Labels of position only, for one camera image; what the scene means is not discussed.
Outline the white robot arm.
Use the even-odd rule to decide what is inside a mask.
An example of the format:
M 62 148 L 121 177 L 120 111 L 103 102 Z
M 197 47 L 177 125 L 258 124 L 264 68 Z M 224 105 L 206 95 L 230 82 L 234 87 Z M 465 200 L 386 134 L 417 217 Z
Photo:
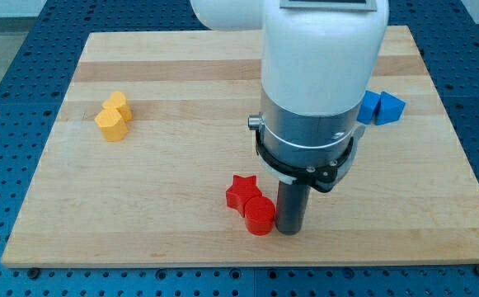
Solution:
M 190 5 L 209 29 L 262 31 L 262 144 L 273 157 L 321 167 L 345 151 L 387 28 L 388 0 Z

